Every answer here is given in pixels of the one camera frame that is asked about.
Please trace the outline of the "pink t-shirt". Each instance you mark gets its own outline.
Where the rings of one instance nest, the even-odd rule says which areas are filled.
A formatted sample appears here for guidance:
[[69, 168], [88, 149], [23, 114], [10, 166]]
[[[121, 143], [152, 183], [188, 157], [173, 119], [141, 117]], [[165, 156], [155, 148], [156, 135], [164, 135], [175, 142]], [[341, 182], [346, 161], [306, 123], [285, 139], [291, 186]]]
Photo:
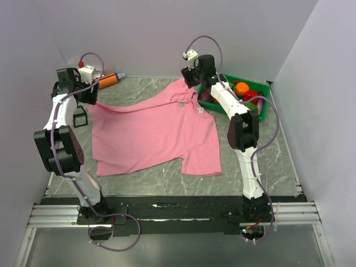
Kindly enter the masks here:
[[202, 111], [197, 97], [181, 78], [132, 106], [89, 106], [96, 175], [129, 174], [177, 158], [183, 174], [220, 175], [215, 119]]

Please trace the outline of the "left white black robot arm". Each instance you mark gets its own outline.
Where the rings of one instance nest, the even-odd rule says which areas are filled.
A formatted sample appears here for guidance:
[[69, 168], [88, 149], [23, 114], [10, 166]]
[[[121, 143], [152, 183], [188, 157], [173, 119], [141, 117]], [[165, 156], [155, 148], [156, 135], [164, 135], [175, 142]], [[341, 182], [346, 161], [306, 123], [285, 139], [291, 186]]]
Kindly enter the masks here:
[[80, 62], [79, 68], [57, 70], [58, 81], [52, 94], [52, 111], [43, 130], [33, 135], [47, 171], [62, 177], [77, 195], [79, 215], [90, 223], [103, 224], [110, 210], [97, 182], [84, 167], [83, 149], [73, 129], [77, 126], [76, 110], [97, 101], [98, 84], [95, 68]]

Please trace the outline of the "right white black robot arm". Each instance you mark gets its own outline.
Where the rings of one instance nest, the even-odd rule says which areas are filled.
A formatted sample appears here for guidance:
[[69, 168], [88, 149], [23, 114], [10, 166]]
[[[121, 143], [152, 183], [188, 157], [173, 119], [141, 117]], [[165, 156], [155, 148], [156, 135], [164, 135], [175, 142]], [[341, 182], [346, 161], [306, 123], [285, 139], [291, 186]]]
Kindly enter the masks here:
[[202, 85], [218, 101], [230, 123], [227, 139], [235, 151], [243, 178], [243, 216], [247, 221], [270, 219], [268, 197], [260, 186], [259, 167], [255, 152], [259, 139], [259, 115], [241, 103], [230, 88], [229, 81], [215, 68], [212, 55], [198, 55], [194, 50], [183, 53], [187, 66], [181, 70], [189, 88]]

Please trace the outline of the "purple onion toy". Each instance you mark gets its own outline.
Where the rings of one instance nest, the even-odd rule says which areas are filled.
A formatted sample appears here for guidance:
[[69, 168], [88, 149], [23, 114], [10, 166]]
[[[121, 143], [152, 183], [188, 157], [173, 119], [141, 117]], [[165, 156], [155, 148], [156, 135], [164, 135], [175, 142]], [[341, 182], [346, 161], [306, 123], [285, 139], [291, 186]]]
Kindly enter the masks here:
[[213, 102], [211, 94], [206, 91], [200, 93], [198, 99], [204, 102]]

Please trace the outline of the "orange cylindrical bottle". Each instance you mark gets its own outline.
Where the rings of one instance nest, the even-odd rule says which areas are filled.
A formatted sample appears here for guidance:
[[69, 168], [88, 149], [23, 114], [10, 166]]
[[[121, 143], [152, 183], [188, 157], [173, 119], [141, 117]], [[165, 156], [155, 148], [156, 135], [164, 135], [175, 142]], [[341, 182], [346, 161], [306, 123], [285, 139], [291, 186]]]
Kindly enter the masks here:
[[101, 79], [98, 83], [99, 89], [103, 89], [115, 85], [119, 83], [123, 78], [125, 78], [125, 76], [126, 76], [125, 73], [116, 73], [116, 72], [101, 76]]

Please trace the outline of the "orange toy fruit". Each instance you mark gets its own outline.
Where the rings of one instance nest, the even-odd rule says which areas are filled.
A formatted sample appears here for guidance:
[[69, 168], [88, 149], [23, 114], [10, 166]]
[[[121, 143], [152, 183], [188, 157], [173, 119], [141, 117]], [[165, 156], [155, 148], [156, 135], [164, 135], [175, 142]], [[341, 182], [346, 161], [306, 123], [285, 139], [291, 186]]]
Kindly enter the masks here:
[[238, 82], [235, 85], [235, 94], [239, 97], [244, 97], [250, 90], [249, 86], [245, 82]]

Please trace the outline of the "green plastic bin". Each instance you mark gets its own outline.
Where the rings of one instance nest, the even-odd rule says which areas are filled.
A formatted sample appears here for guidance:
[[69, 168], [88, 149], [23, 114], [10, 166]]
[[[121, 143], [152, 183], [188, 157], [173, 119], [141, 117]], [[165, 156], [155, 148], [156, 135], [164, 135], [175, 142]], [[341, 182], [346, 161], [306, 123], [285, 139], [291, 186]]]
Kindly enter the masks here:
[[[235, 85], [238, 83], [245, 83], [249, 86], [249, 91], [254, 91], [258, 95], [264, 96], [266, 98], [270, 97], [270, 87], [267, 83], [262, 83], [262, 82], [256, 82], [256, 81], [251, 81], [251, 80], [246, 80], [240, 77], [235, 77], [232, 75], [226, 75], [224, 74], [224, 77], [227, 79], [229, 82], [229, 85], [231, 89], [234, 91], [235, 90]], [[210, 111], [215, 111], [221, 114], [226, 114], [224, 109], [221, 107], [221, 105], [216, 102], [215, 100], [210, 100], [210, 96], [208, 96], [205, 92], [205, 89], [203, 88], [202, 85], [200, 85], [197, 88], [198, 92], [198, 103], [200, 106], [203, 108], [210, 110]], [[246, 106], [251, 109], [251, 110], [257, 110], [259, 113], [259, 121], [263, 121], [266, 118], [266, 113], [268, 109], [268, 103], [265, 100], [261, 100], [258, 98], [257, 100], [252, 100], [251, 102], [247, 103]]]

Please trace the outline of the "green pepper toy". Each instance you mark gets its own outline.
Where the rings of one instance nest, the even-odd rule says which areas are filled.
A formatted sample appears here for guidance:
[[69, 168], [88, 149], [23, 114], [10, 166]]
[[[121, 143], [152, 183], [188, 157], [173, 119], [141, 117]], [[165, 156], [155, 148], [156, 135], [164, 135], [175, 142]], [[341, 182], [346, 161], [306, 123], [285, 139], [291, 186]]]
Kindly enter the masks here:
[[251, 111], [256, 111], [256, 112], [258, 112], [257, 106], [256, 106], [255, 104], [251, 103], [251, 102], [245, 103], [245, 106], [246, 106], [249, 110], [251, 110]]

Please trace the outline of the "purple eggplant toy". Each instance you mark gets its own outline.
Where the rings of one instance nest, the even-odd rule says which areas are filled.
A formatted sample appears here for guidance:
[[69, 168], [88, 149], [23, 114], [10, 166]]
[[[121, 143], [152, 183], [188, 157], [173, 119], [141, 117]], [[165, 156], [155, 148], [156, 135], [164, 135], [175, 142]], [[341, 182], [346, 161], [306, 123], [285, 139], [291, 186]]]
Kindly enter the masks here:
[[[262, 92], [258, 92], [258, 95], [261, 97], [264, 97], [264, 94]], [[258, 114], [261, 114], [263, 110], [263, 105], [264, 105], [264, 99], [262, 98], [257, 98], [256, 106], [258, 108]]]

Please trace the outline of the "white daikon radish toy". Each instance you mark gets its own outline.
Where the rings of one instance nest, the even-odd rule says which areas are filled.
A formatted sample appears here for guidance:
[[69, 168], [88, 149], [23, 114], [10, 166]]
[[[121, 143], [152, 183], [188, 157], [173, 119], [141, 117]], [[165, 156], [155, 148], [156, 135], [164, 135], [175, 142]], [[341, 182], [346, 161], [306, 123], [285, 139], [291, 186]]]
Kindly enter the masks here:
[[89, 175], [89, 174], [88, 174], [88, 178], [89, 178], [89, 180], [91, 181], [91, 183], [93, 184], [93, 186], [94, 186], [96, 189], [100, 190], [100, 186], [99, 186], [99, 184], [97, 183], [97, 181], [96, 181], [94, 178], [92, 178], [92, 176]]

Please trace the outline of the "small black square frame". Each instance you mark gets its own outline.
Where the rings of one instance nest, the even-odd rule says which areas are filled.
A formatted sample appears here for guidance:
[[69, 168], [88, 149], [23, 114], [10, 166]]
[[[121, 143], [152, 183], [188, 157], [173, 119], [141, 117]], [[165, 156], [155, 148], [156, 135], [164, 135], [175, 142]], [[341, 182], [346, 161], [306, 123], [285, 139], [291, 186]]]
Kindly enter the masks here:
[[73, 114], [73, 126], [79, 128], [88, 125], [87, 112], [82, 105], [78, 105]]

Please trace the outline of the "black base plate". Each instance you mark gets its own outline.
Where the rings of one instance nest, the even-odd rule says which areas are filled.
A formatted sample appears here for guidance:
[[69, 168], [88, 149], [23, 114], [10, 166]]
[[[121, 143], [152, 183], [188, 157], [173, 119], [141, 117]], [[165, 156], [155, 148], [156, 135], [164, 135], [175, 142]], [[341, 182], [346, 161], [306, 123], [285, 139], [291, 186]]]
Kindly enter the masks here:
[[46, 197], [36, 204], [29, 224], [36, 227], [97, 227], [94, 237], [148, 234], [223, 233], [239, 235], [241, 226], [270, 222], [305, 222], [314, 212], [304, 195], [273, 196], [271, 218], [247, 221], [242, 196], [121, 196], [105, 197], [109, 213], [102, 224], [79, 215], [76, 197]]

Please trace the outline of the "aluminium rail frame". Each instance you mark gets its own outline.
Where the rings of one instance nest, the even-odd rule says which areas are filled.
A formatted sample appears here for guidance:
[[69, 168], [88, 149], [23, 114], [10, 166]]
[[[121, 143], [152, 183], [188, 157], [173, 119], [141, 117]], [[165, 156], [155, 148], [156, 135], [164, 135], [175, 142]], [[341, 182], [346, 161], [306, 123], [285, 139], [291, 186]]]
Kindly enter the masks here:
[[120, 221], [102, 248], [74, 205], [33, 207], [16, 266], [334, 266], [315, 204], [278, 203], [266, 238], [249, 243], [240, 226], [212, 218], [159, 216]]

